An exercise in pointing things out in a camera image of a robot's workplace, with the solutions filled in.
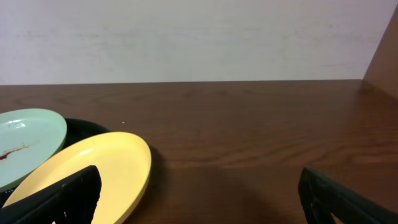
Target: wood grain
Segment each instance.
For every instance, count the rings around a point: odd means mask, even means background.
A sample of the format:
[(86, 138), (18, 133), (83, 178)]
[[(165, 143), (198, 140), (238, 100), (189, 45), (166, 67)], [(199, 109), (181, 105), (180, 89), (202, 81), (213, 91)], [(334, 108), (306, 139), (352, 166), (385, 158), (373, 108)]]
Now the wood grain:
[(398, 102), (361, 80), (0, 86), (0, 112), (21, 108), (151, 145), (126, 223), (305, 223), (303, 166), (398, 212)]
[(398, 8), (373, 56), (364, 79), (398, 98)]

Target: brown sauce stain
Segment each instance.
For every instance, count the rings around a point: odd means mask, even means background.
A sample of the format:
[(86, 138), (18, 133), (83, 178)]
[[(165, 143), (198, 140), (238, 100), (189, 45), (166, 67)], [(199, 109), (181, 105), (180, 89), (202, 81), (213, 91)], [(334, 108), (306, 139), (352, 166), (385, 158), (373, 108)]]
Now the brown sauce stain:
[(0, 160), (7, 159), (7, 156), (10, 155), (11, 153), (20, 151), (21, 149), (26, 149), (27, 147), (29, 146), (22, 145), (22, 147), (17, 147), (11, 150), (7, 150), (0, 156)]

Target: wooden table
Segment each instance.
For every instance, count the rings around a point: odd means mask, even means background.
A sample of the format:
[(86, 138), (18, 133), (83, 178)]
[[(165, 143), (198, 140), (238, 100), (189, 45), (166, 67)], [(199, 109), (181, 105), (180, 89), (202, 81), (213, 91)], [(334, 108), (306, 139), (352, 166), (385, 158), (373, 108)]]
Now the wooden table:
[(398, 102), (359, 80), (0, 86), (143, 137), (154, 170), (126, 223), (305, 223), (303, 166), (398, 212)]

